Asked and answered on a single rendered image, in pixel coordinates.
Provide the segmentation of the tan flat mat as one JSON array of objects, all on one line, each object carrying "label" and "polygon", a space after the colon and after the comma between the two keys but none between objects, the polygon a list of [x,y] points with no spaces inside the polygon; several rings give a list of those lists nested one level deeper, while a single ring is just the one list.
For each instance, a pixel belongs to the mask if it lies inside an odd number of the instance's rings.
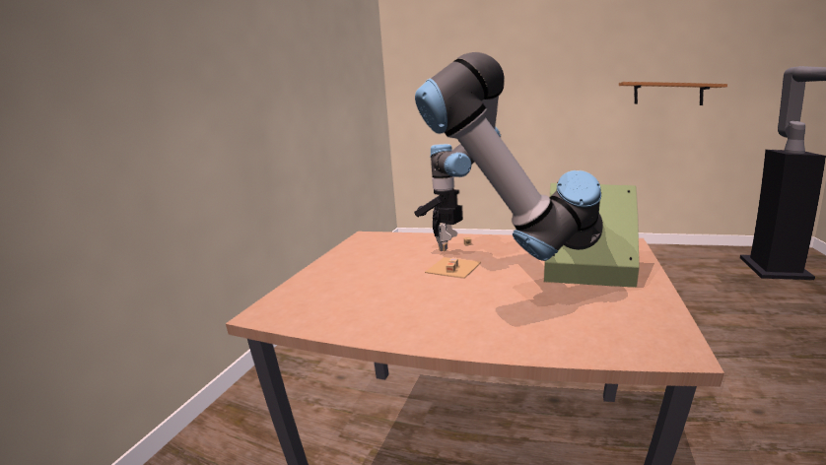
[{"label": "tan flat mat", "polygon": [[425,273],[465,279],[481,263],[481,261],[458,259],[458,266],[455,268],[455,271],[453,273],[447,273],[446,265],[449,260],[450,258],[447,257],[442,258],[439,262],[425,271]]}]

